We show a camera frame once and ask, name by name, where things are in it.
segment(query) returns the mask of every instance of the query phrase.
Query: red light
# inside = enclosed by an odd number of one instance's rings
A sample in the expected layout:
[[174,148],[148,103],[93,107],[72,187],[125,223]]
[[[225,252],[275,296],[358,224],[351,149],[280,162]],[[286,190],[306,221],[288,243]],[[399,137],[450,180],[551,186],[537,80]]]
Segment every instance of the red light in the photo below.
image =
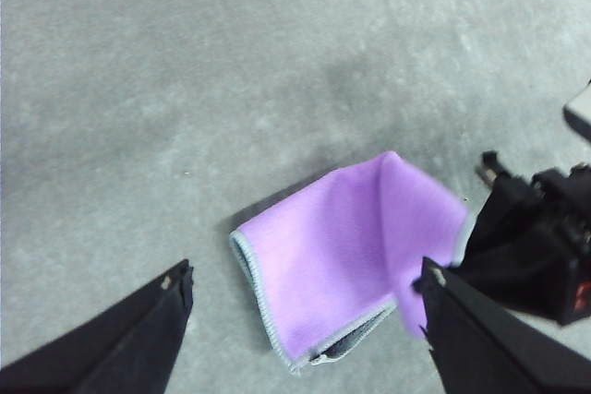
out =
[[579,283],[579,286],[576,289],[575,299],[574,299],[574,310],[580,311],[585,309],[589,306],[589,301],[591,300],[591,281],[583,281]]

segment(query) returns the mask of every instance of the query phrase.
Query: concrete floor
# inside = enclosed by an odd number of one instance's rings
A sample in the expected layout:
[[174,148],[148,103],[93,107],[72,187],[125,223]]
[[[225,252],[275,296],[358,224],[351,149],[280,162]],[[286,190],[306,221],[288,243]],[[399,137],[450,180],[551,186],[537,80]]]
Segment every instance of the concrete floor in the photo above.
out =
[[[290,376],[227,234],[256,202],[386,149],[473,210],[482,150],[525,174],[591,156],[561,119],[591,77],[589,0],[2,7],[4,363],[188,257],[197,303],[170,394],[442,392],[396,315]],[[589,320],[536,324],[591,357]]]

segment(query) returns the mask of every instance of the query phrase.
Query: folded towel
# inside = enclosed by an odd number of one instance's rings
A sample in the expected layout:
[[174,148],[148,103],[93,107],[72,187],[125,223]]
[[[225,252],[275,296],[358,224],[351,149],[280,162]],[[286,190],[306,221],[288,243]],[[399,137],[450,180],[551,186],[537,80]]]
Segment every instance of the folded towel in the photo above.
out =
[[292,372],[338,360],[398,304],[419,333],[424,256],[459,263],[473,220],[394,152],[328,173],[231,234],[272,347]]

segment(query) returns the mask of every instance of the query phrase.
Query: microfiber towel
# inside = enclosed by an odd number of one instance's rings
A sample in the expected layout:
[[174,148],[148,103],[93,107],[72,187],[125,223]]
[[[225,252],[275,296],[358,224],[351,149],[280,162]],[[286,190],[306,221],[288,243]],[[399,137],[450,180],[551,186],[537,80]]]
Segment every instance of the microfiber towel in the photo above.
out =
[[392,151],[328,173],[231,233],[271,345],[292,372],[338,360],[398,305],[426,324],[423,257],[457,264],[473,218]]

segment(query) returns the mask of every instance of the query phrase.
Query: gray cloth edge trim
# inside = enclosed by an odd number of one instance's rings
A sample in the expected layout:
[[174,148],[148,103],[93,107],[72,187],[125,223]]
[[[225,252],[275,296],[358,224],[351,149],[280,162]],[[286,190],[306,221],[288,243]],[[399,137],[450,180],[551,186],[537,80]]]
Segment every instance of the gray cloth edge trim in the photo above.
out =
[[[287,365],[289,371],[293,374],[298,374],[299,370],[302,367],[306,366],[306,364],[310,363],[310,360],[313,357],[316,357],[315,359],[313,359],[315,362],[314,364],[324,362],[336,362],[341,358],[345,357],[348,353],[351,352],[353,348],[356,347],[356,345],[360,341],[362,341],[369,334],[369,332],[371,332],[379,323],[381,323],[381,321],[384,318],[386,318],[386,316],[388,316],[396,307],[393,299],[387,300],[385,303],[381,304],[377,308],[373,308],[371,311],[365,313],[363,316],[358,317],[353,322],[350,322],[343,328],[336,331],[329,338],[323,340],[321,343],[316,345],[312,351],[308,351],[299,356],[297,359],[292,360],[283,348],[283,345],[279,340],[277,330],[275,329],[275,324],[273,323],[271,317],[271,311],[269,310],[269,306],[267,304],[267,298],[262,288],[259,262],[257,260],[256,253],[250,245],[249,240],[242,232],[240,232],[239,230],[234,230],[230,233],[230,247],[232,248],[235,257],[238,263],[240,264],[240,268],[247,276],[247,279],[255,293],[255,296],[257,298],[257,304],[259,305],[260,317],[262,318],[262,323],[265,327],[265,330],[267,331],[267,335],[269,336],[271,346],[282,359],[282,361]],[[346,352],[344,352],[336,359],[320,358],[319,361],[317,360],[318,357],[321,357],[323,355],[321,353],[330,348],[336,341],[342,339],[347,334],[361,327],[364,323],[367,323],[372,318],[375,318],[375,321],[371,325],[371,327],[368,328],[368,330],[364,334],[362,334],[357,340],[355,340]]]

